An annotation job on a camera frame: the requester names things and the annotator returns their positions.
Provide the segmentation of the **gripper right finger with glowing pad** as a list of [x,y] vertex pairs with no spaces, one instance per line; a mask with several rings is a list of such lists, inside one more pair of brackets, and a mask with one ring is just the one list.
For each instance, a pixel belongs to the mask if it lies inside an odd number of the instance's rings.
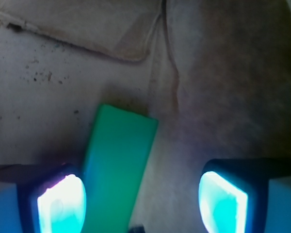
[[291,159],[212,159],[198,205],[210,233],[291,233]]

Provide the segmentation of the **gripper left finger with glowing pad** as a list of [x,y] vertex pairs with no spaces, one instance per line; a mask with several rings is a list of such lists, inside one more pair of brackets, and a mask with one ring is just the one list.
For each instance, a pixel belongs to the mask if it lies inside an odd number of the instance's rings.
[[80,233],[85,214],[72,164],[0,165],[0,233]]

